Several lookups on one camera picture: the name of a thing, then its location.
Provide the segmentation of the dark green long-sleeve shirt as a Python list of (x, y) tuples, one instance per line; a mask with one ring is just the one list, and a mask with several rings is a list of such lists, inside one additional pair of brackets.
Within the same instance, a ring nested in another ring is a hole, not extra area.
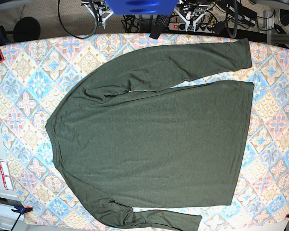
[(254, 84), (223, 80), (252, 67), (247, 39), (143, 48), (82, 79), (47, 120), (53, 164), (104, 225), (195, 231), (173, 208), (231, 205)]

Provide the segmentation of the black remote control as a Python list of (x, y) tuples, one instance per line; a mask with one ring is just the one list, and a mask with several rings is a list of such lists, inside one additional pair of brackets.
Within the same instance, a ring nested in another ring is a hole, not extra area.
[(149, 37), (152, 39), (158, 39), (166, 27), (168, 27), (170, 17), (170, 15), (157, 15)]

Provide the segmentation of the white power strip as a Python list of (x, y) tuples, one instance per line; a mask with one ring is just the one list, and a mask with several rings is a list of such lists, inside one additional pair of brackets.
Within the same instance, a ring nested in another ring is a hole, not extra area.
[(189, 25), (187, 30), (185, 29), (186, 23), (171, 22), (168, 25), (170, 31), (183, 31), (183, 32), (203, 32), (203, 33), (212, 33), (213, 26), (208, 23), (199, 23), (196, 24), (196, 27)]

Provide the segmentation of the blue plastic box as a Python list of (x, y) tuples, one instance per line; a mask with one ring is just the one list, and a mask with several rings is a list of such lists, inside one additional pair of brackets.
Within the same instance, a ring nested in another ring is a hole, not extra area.
[(178, 0), (106, 0), (115, 15), (171, 15)]

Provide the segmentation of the patterned tile tablecloth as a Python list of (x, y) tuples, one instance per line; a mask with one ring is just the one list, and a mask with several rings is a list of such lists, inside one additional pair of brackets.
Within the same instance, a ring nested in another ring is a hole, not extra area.
[[(45, 125), (66, 93), (106, 61), (141, 48), (223, 42), (223, 38), (164, 34), (101, 34), (3, 46), (0, 129), (13, 189), (33, 208), (25, 223), (106, 231), (79, 203), (52, 165)], [(185, 208), (201, 215), (201, 231), (267, 228), (289, 214), (289, 50), (252, 42), (253, 66), (195, 84), (240, 80), (254, 84), (249, 134), (230, 206)]]

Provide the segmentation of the black round stand base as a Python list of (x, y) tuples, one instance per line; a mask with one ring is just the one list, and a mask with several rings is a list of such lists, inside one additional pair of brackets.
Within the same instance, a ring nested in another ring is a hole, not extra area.
[(13, 29), (14, 42), (38, 40), (40, 37), (40, 24), (33, 17), (20, 19)]

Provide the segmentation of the red white labels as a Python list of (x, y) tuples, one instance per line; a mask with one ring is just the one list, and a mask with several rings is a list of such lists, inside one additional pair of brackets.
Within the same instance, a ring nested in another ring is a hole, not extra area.
[(0, 190), (13, 191), (13, 183), (6, 161), (0, 160)]

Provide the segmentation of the blue clamp bottom left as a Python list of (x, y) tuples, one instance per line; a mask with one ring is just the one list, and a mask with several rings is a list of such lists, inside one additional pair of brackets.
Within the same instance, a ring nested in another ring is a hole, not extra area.
[(13, 231), (13, 229), (15, 228), (17, 222), (19, 221), (20, 217), (26, 213), (32, 212), (33, 208), (32, 207), (23, 207), (23, 206), (13, 206), (13, 208), (11, 209), (11, 211), (19, 214), (16, 221), (14, 222), (11, 231)]

